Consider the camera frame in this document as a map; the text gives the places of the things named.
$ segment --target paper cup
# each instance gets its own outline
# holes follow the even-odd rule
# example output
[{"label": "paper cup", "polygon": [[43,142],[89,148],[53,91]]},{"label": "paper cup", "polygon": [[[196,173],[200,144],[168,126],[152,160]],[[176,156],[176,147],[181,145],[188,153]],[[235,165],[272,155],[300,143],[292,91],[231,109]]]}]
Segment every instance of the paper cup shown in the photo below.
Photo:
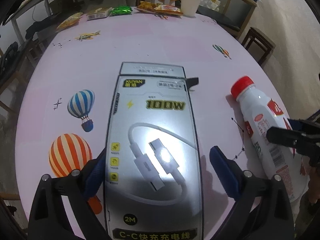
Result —
[{"label": "paper cup", "polygon": [[183,15],[193,17],[202,0],[181,0],[181,11]]}]

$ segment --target blue striped hot air balloon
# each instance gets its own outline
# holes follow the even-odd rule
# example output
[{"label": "blue striped hot air balloon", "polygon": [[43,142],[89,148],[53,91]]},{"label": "blue striped hot air balloon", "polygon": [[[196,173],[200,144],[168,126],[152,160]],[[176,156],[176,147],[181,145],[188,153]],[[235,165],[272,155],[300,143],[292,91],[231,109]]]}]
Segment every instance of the blue striped hot air balloon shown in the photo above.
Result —
[{"label": "blue striped hot air balloon", "polygon": [[93,122],[88,114],[94,103],[94,92],[88,89],[76,93],[68,103],[68,112],[82,121],[82,128],[86,132],[93,129]]}]

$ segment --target plastic bottle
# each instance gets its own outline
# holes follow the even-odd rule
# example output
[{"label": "plastic bottle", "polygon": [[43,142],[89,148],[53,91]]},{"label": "plastic bottle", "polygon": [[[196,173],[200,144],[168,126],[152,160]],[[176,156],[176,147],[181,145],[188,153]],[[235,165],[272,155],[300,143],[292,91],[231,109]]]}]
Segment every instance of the plastic bottle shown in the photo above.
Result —
[{"label": "plastic bottle", "polygon": [[244,76],[231,88],[231,94],[240,103],[244,122],[257,150],[265,174],[269,179],[279,174],[285,184],[290,202],[302,195],[307,176],[302,156],[295,149],[268,142],[267,130],[271,126],[292,129],[281,108],[270,97],[256,89],[253,81]]}]

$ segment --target yellow icon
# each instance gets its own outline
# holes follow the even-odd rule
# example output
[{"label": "yellow icon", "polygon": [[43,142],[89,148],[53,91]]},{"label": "yellow icon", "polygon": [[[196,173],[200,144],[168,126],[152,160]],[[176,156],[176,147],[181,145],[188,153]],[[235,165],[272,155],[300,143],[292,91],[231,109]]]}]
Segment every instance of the yellow icon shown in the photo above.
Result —
[{"label": "yellow icon", "polygon": [[118,181],[118,173],[110,172],[110,181]]},{"label": "yellow icon", "polygon": [[120,151],[120,143],[111,143],[111,151],[114,151],[114,152]]},{"label": "yellow icon", "polygon": [[111,166],[119,166],[119,158],[118,157],[111,157],[110,158],[110,165]]},{"label": "yellow icon", "polygon": [[127,103],[127,106],[128,106],[128,109],[133,106],[133,103],[132,103],[132,100],[130,100],[128,103]]}]

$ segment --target person's hand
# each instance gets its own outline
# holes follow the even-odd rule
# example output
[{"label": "person's hand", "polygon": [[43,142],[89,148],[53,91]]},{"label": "person's hand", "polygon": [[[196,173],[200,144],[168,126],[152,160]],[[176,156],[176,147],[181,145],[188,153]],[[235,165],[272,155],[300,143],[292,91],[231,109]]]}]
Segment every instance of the person's hand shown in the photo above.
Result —
[{"label": "person's hand", "polygon": [[316,170],[316,168],[311,167],[310,169],[310,181],[309,181],[309,189],[308,189],[308,199],[310,203],[317,203],[318,199],[320,199],[320,176]]}]

